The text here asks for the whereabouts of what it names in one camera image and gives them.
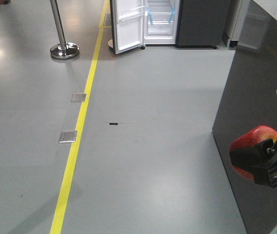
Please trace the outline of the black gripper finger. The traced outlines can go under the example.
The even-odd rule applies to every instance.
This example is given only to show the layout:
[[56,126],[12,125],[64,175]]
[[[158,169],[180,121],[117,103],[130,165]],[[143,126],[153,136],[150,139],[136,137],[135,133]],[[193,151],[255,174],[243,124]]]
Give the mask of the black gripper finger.
[[253,181],[260,185],[271,185],[266,163],[271,159],[270,148],[273,146],[271,138],[266,139],[253,147],[240,148],[230,151],[233,166],[238,167],[253,176]]

